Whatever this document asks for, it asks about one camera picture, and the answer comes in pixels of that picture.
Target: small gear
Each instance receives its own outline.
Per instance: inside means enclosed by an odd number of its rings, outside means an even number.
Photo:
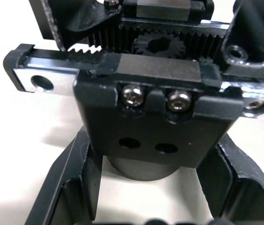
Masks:
[[[186,48],[179,37],[170,34],[145,33],[133,42],[133,54],[185,59]]]

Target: white background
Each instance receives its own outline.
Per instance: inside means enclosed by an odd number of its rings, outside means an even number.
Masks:
[[[234,1],[214,2],[213,20],[229,22]],[[0,225],[24,224],[51,164],[82,126],[74,98],[16,91],[2,62],[20,43],[57,49],[42,39],[28,0],[0,0]],[[264,171],[264,121],[240,119],[229,134]],[[193,169],[155,182],[122,178],[108,163],[104,169],[97,221],[211,218]]]

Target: mounting hole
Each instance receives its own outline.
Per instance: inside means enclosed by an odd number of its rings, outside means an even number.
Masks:
[[[43,76],[35,75],[31,77],[31,82],[41,92],[49,92],[54,88],[52,82]]]
[[[251,118],[264,114],[264,101],[250,102],[245,106],[243,114]]]
[[[160,143],[155,146],[155,149],[161,154],[170,154],[178,151],[178,148],[173,144]]]
[[[169,49],[170,39],[161,37],[159,39],[151,40],[147,44],[147,50],[152,53],[163,52]]]
[[[248,59],[246,51],[237,45],[230,45],[227,48],[227,54],[236,61],[246,61]]]
[[[138,140],[129,137],[120,139],[118,143],[127,149],[136,149],[140,147],[140,142]]]

